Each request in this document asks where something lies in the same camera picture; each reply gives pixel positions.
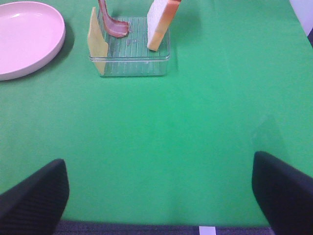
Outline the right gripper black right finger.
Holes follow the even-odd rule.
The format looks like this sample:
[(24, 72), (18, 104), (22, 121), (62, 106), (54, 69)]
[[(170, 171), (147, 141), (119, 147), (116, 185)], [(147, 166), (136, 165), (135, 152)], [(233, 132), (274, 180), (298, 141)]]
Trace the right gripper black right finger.
[(254, 154), (252, 191), (276, 235), (313, 233), (313, 179), (279, 158)]

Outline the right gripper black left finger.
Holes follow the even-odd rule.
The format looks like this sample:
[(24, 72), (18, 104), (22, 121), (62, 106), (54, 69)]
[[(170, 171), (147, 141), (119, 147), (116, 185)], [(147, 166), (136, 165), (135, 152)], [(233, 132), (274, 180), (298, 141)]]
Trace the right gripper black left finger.
[(53, 234), (68, 198), (66, 163), (55, 159), (0, 195), (0, 233)]

